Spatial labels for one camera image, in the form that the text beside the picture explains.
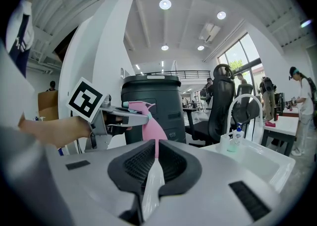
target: pink object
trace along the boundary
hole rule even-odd
[[[142,126],[142,137],[143,140],[148,141],[155,139],[155,158],[159,158],[159,140],[167,140],[167,136],[164,133],[163,128],[159,123],[152,117],[149,111],[155,104],[149,104],[146,102],[129,102],[129,109],[141,112],[142,115],[149,117],[149,122]]]
[[[265,122],[265,125],[266,125],[266,126],[270,126],[270,127],[276,127],[276,124],[275,124],[275,123],[272,123],[272,122],[270,122],[270,121]]]

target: cardboard box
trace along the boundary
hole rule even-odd
[[[58,91],[47,91],[38,94],[39,116],[44,121],[58,119]]]

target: sink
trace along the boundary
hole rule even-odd
[[[220,144],[202,149],[220,153]],[[256,174],[278,193],[282,191],[295,165],[294,159],[246,139],[242,139],[237,152],[226,151],[224,155]]]

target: floor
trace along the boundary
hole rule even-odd
[[[199,122],[206,118],[206,114],[198,113],[193,115],[194,123]],[[184,116],[185,125],[189,125],[187,116]],[[252,131],[253,131],[253,122],[250,123],[250,126],[248,127],[248,131],[246,134],[246,138],[251,140],[252,138]],[[277,150],[277,146],[271,144],[272,138],[268,138],[268,148],[271,148],[273,150]],[[196,144],[196,145],[204,145],[204,141],[194,141],[191,137],[191,135],[186,133],[186,142],[187,144]],[[280,153],[284,153],[286,148],[286,143],[283,144],[283,146],[279,149]],[[310,179],[311,174],[313,173],[313,170],[316,167],[316,162],[314,162],[314,154],[317,151],[317,129],[315,128],[313,122],[311,122],[309,133],[306,140],[306,150],[305,154],[300,157],[295,157],[290,155],[291,158],[293,158],[296,163],[293,168],[293,171],[285,184],[282,192],[280,193],[280,196],[283,201],[287,202],[289,199],[295,198],[295,196],[304,190],[305,186],[308,183],[308,180]]]

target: railing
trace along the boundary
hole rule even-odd
[[[144,73],[143,75],[175,75],[180,79],[207,79],[210,77],[210,71],[205,70],[182,70],[182,71],[166,71],[166,72],[152,72]]]

